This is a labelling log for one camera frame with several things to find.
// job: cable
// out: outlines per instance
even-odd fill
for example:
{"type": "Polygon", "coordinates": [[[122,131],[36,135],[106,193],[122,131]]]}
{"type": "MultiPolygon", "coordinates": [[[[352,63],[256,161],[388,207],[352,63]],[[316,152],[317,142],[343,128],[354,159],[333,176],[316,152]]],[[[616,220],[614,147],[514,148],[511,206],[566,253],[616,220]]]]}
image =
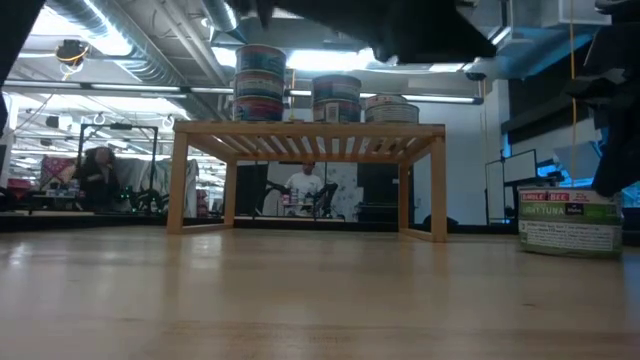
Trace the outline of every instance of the cable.
{"type": "MultiPolygon", "coordinates": [[[[570,0],[569,3],[569,46],[571,48],[571,80],[576,78],[576,55],[574,50],[574,41],[575,34],[573,30],[573,0],[570,0]]],[[[576,102],[576,98],[572,97],[571,101],[573,105],[573,128],[572,128],[572,139],[571,139],[571,168],[570,168],[570,176],[571,176],[571,187],[575,185],[575,166],[576,166],[576,126],[578,123],[578,104],[576,102]]]]}
{"type": "MultiPolygon", "coordinates": [[[[75,65],[76,62],[78,62],[78,60],[80,60],[80,58],[82,58],[85,55],[87,55],[87,52],[89,52],[89,48],[90,48],[90,46],[87,46],[86,48],[84,48],[84,51],[82,53],[80,53],[79,55],[76,55],[76,56],[72,56],[70,58],[61,58],[58,55],[56,55],[56,59],[58,59],[61,62],[73,61],[73,64],[75,65]]],[[[58,48],[56,48],[56,54],[58,53],[58,49],[60,49],[60,46],[58,46],[58,48]]]]}

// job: dark clothing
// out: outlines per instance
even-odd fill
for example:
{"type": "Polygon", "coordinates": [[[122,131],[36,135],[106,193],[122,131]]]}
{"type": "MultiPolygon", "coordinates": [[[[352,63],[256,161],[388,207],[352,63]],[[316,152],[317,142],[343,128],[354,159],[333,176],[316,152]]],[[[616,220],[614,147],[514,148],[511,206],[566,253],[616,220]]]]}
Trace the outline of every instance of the dark clothing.
{"type": "Polygon", "coordinates": [[[84,203],[89,209],[110,208],[111,201],[120,190],[120,183],[113,169],[108,167],[108,176],[105,181],[103,170],[95,162],[83,164],[74,177],[80,181],[80,190],[85,193],[84,203]],[[94,175],[100,175],[100,179],[89,180],[94,175]]]}

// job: tuna can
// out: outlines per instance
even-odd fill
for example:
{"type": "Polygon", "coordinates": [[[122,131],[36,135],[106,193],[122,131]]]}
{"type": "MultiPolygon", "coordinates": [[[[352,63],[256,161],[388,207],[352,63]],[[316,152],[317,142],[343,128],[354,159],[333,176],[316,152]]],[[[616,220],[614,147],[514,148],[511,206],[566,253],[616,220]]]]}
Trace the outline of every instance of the tuna can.
{"type": "Polygon", "coordinates": [[[371,108],[384,104],[406,104],[407,99],[400,95],[376,95],[365,101],[365,108],[371,108]]]}
{"type": "Polygon", "coordinates": [[[264,96],[245,96],[233,102],[234,121],[282,121],[282,101],[264,96]]]}
{"type": "Polygon", "coordinates": [[[313,104],[313,121],[328,123],[360,122],[359,103],[345,100],[325,100],[313,104]]]}
{"type": "Polygon", "coordinates": [[[236,72],[267,71],[284,79],[287,55],[271,46],[246,45],[236,50],[236,72]]]}
{"type": "Polygon", "coordinates": [[[362,82],[353,76],[325,75],[313,79],[313,103],[325,100],[360,101],[362,82]]]}
{"type": "Polygon", "coordinates": [[[282,101],[284,93],[284,80],[274,73],[266,71],[244,71],[236,74],[236,97],[264,96],[282,101]]]}
{"type": "Polygon", "coordinates": [[[417,124],[420,109],[410,104],[384,104],[368,108],[366,122],[402,122],[417,124]]]}

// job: stack of cans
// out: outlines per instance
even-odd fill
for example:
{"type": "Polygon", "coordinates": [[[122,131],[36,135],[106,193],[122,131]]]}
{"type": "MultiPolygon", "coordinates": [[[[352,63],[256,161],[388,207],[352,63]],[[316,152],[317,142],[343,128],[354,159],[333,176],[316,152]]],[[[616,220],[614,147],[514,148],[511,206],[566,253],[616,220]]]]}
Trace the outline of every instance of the stack of cans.
{"type": "Polygon", "coordinates": [[[236,51],[234,121],[282,121],[287,56],[265,45],[236,51]]]}
{"type": "Polygon", "coordinates": [[[353,76],[325,75],[313,79],[313,121],[360,122],[360,88],[353,76]]]}

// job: ceiling light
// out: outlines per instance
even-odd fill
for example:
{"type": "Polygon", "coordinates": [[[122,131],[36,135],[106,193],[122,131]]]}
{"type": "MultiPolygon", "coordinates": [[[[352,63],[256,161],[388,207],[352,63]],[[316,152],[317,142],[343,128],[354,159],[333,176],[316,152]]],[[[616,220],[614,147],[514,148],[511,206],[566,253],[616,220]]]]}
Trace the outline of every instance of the ceiling light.
{"type": "Polygon", "coordinates": [[[37,164],[40,161],[34,159],[34,158],[18,158],[18,159],[14,159],[15,161],[20,161],[23,163],[27,163],[27,164],[37,164]]]}
{"type": "Polygon", "coordinates": [[[195,93],[233,94],[232,88],[191,88],[195,93]]]}
{"type": "Polygon", "coordinates": [[[102,113],[98,113],[98,115],[93,117],[93,123],[96,125],[103,125],[105,121],[107,120],[105,119],[104,115],[102,115],[102,113]]]}
{"type": "Polygon", "coordinates": [[[455,96],[435,96],[435,95],[402,95],[407,101],[416,102],[441,102],[454,104],[473,104],[474,98],[455,96]]]}
{"type": "Polygon", "coordinates": [[[177,86],[157,86],[157,85],[127,85],[127,84],[92,84],[96,90],[129,90],[129,91],[151,91],[151,92],[178,92],[177,86]]]}
{"type": "Polygon", "coordinates": [[[491,43],[493,45],[498,45],[510,33],[511,33],[511,27],[510,26],[505,27],[491,40],[491,43]]]}
{"type": "Polygon", "coordinates": [[[109,134],[105,133],[104,131],[96,131],[96,135],[98,135],[98,136],[100,136],[100,137],[103,137],[103,138],[105,138],[105,139],[111,139],[111,138],[113,138],[113,136],[111,136],[111,135],[109,135],[109,134]]]}
{"type": "MultiPolygon", "coordinates": [[[[236,53],[233,50],[211,48],[221,65],[236,66],[236,53]]],[[[295,50],[287,60],[287,67],[306,71],[351,71],[366,69],[376,63],[371,48],[355,51],[331,50],[295,50]]]]}
{"type": "Polygon", "coordinates": [[[171,114],[169,114],[169,116],[167,116],[165,119],[162,120],[162,127],[164,129],[173,129],[173,124],[175,123],[176,123],[175,119],[171,114]]]}
{"type": "Polygon", "coordinates": [[[429,72],[456,72],[460,71],[464,64],[433,64],[429,72]]]}
{"type": "Polygon", "coordinates": [[[80,89],[79,83],[69,83],[64,81],[31,81],[31,80],[6,80],[4,86],[29,86],[51,89],[80,89]]]}
{"type": "Polygon", "coordinates": [[[107,141],[107,145],[115,146],[117,148],[126,149],[128,147],[128,143],[120,140],[109,140],[107,141]]]}
{"type": "Polygon", "coordinates": [[[231,66],[236,67],[236,52],[233,50],[229,50],[221,47],[213,47],[211,48],[213,54],[216,56],[216,59],[223,66],[231,66]]]}

